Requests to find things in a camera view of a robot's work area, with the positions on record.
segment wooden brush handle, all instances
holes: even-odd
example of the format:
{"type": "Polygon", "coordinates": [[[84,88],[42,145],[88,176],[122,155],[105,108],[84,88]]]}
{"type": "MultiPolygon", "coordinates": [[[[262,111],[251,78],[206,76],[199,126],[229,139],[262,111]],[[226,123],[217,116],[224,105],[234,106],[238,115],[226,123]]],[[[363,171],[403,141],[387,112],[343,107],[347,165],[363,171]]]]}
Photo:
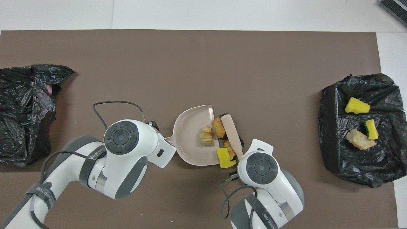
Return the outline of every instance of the wooden brush handle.
{"type": "Polygon", "coordinates": [[[232,116],[226,114],[221,117],[223,127],[225,128],[226,135],[228,136],[231,147],[240,161],[243,158],[242,145],[240,143],[239,135],[237,134],[236,127],[234,126],[232,116]]]}

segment brown mat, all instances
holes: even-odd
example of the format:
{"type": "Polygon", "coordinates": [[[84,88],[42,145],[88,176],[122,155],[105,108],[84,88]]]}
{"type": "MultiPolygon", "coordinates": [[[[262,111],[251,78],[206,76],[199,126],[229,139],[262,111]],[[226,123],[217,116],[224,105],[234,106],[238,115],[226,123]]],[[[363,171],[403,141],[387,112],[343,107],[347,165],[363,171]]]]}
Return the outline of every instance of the brown mat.
{"type": "MultiPolygon", "coordinates": [[[[247,150],[253,138],[274,146],[281,167],[305,192],[304,211],[284,228],[397,227],[393,184],[368,188],[341,180],[323,165],[317,113],[321,90],[352,73],[380,72],[374,33],[269,31],[2,31],[0,68],[67,65],[77,74],[57,97],[53,151],[104,128],[92,104],[128,100],[168,137],[184,110],[212,104],[234,118],[247,150]]],[[[100,106],[107,123],[138,119],[136,108],[100,106]]],[[[2,166],[0,221],[39,178],[40,162],[2,166]]],[[[219,184],[234,168],[196,167],[177,154],[164,169],[150,165],[122,200],[70,184],[47,215],[50,228],[231,228],[219,215],[219,184]]],[[[228,192],[241,186],[227,184],[228,192]]],[[[232,204],[250,191],[242,191],[232,204]]]]}

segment black strap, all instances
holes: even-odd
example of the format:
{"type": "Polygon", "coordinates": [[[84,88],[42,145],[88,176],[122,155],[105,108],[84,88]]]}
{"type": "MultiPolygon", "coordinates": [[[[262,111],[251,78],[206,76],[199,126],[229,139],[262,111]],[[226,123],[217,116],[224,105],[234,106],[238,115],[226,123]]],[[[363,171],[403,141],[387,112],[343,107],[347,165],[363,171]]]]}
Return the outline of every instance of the black strap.
{"type": "Polygon", "coordinates": [[[47,204],[48,210],[51,210],[56,201],[54,193],[41,183],[33,184],[26,194],[35,194],[40,197],[47,204]]]}
{"type": "Polygon", "coordinates": [[[104,145],[101,145],[101,146],[97,147],[95,150],[93,150],[92,153],[90,153],[86,157],[85,162],[82,165],[81,172],[79,173],[79,182],[83,186],[89,187],[88,179],[90,176],[90,172],[92,171],[93,166],[96,163],[96,160],[104,157],[105,155],[106,155],[106,148],[104,145]]]}
{"type": "Polygon", "coordinates": [[[267,229],[278,229],[278,226],[274,221],[273,217],[270,215],[270,213],[267,211],[264,205],[258,200],[257,197],[255,197],[254,195],[249,195],[245,199],[252,206],[252,208],[260,217],[261,221],[263,222],[267,229]]]}

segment dustpan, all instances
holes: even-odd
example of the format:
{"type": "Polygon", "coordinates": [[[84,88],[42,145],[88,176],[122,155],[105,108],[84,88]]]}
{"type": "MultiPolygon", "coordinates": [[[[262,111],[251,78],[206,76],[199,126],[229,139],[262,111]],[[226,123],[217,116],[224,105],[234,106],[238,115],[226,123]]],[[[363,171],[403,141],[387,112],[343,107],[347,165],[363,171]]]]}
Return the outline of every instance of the dustpan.
{"type": "Polygon", "coordinates": [[[177,148],[179,156],[191,165],[217,165],[219,159],[216,150],[219,141],[213,134],[213,146],[202,146],[199,134],[203,127],[212,127],[214,120],[212,105],[202,105],[188,109],[175,121],[173,135],[166,140],[177,148]]]}

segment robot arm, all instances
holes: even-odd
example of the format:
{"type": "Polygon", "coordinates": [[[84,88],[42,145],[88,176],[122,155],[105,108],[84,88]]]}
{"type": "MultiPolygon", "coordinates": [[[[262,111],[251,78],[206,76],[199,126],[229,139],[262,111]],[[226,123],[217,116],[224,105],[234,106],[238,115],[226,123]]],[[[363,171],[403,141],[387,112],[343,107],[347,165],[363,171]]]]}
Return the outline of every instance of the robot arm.
{"type": "Polygon", "coordinates": [[[288,171],[280,168],[272,152],[271,145],[253,139],[239,161],[239,178],[258,189],[257,196],[250,194],[233,207],[230,220],[234,229],[281,228],[304,209],[302,188],[288,171]]]}
{"type": "Polygon", "coordinates": [[[45,228],[47,212],[71,181],[80,181],[113,199],[124,198],[141,182],[148,161],[165,167],[176,149],[153,127],[136,120],[111,125],[104,142],[81,136],[67,143],[44,175],[13,210],[2,228],[45,228]]]}

